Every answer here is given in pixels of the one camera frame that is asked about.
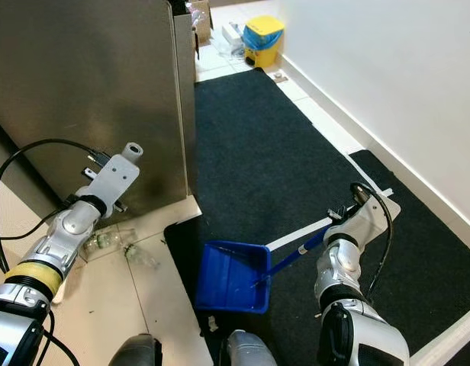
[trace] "small debris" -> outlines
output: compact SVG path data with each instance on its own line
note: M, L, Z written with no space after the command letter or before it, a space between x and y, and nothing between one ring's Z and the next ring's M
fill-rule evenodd
M215 320L214 316L208 317L208 325L210 327L210 332L214 332L218 329L218 326L217 326L217 323L216 323L216 320Z

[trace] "black cable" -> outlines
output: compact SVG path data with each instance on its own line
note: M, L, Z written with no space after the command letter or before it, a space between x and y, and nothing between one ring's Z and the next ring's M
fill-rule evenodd
M49 334L51 337L53 337L53 330L55 328L55 316L52 313L52 310L49 311L49 317L50 317L50 330ZM45 342L45 346L43 347L42 353L40 353L40 357L38 358L38 362L35 366L40 366L42 364L43 358L45 357L45 354L47 353L47 349L49 348L50 345L50 337L47 337L47 341Z
M70 361L72 362L72 364L74 366L81 366L79 364L79 361L77 361L77 358L75 357L75 355L72 353L72 351L70 349L67 348L66 345L64 345L59 339L55 338L52 334L48 333L48 331L43 331L44 335L50 339L50 341L56 345L57 347L59 347L62 352L64 352L66 354L66 356L70 359Z
M15 160L17 157L23 155L23 153L25 153L29 149L33 149L34 147L45 145L45 144L48 144L48 143L62 143L62 144L65 144L65 145L74 146L74 147L83 149L83 150L87 151L89 154L92 154L92 155L95 155L97 153L93 149L91 149L91 148L89 148L85 145L82 145L81 143L75 143L75 142L69 141L69 140L45 139L45 140L36 141L34 143L30 143L26 146L23 146L21 149L19 149L17 152L15 152L13 155L11 155L3 163L3 165L1 165L1 168L0 168L0 182L1 182L2 176L5 173L6 168L13 162L13 160ZM3 245L1 243L1 240L2 240L2 238L0 236L0 267L1 267L1 270L3 270L3 272L6 273L7 271L9 271L9 266L8 266L8 261L6 261L6 256L5 256L5 252L3 250Z
M382 254L381 261L379 262L379 266L374 273L374 278L372 279L371 285L369 286L369 289L367 290L367 293L365 295L367 300L372 302L372 293L375 289L375 285L378 282L379 275L381 274L381 270L384 266L384 263L386 262L386 258L388 257L389 249L391 248L391 243L392 243L393 235L394 235L393 219L391 217L391 214L389 213L389 209L386 206L385 202L382 200L381 196L379 196L379 194L375 190L370 188L368 185L365 185L359 182L352 183L350 187L351 189L354 189L354 187L360 187L361 189L366 191L368 194L373 196L377 200L377 202L381 205L382 210L385 212L386 221L388 222L388 238L386 240L386 247Z
M40 226L42 226L48 219L50 219L51 217L57 215L62 209L57 209L57 210L54 210L52 211L51 213L49 213L48 215L46 215L42 220L40 220L38 222L37 225L34 226L33 229L31 229L30 231L28 231L27 233L25 234L22 234L20 236L2 236L1 237L1 240L19 240L19 239L23 239L23 238L26 238L27 236L30 236L31 234L33 234L35 231L38 230L38 228Z

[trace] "cardboard box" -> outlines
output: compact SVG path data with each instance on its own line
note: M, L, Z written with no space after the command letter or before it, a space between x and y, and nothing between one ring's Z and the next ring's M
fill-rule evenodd
M213 21L211 20L210 3L208 0L192 1L192 7L203 12L206 17L196 24L196 34L199 43L204 43L210 39Z

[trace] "white baseboard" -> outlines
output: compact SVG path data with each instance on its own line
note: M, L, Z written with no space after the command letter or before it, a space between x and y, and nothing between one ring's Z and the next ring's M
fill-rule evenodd
M293 79L362 146L370 150L389 170L393 171L396 177L470 248L470 221L457 208L389 149L372 131L358 122L344 106L315 85L289 58L279 54L276 62L289 78Z

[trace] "white tape line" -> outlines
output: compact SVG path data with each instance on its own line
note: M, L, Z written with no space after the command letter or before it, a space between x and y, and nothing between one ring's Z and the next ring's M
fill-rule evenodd
M350 164L356 169L357 172L369 183L369 185L378 193L382 193L382 190L378 187L378 185L365 173L362 168L359 166L359 164L356 163L354 159L352 159L349 155L343 154L345 156L345 159L349 161Z
M386 197L389 197L393 194L393 190L388 188L382 191L381 194L383 194ZM281 248L282 246L285 246L286 244L290 242L294 242L296 239L299 239L302 236L311 234L312 232L317 231L330 223L332 223L332 220L328 217L325 217L324 219L317 221L316 223L311 223L310 225L305 226L302 229L296 230L291 234L288 234L286 236L283 236L282 238L279 238L273 242L270 242L269 244L266 245L266 247L269 248L269 250L272 252L273 250L276 250L277 248Z
M445 332L415 353L412 366L443 366L470 342L470 310Z

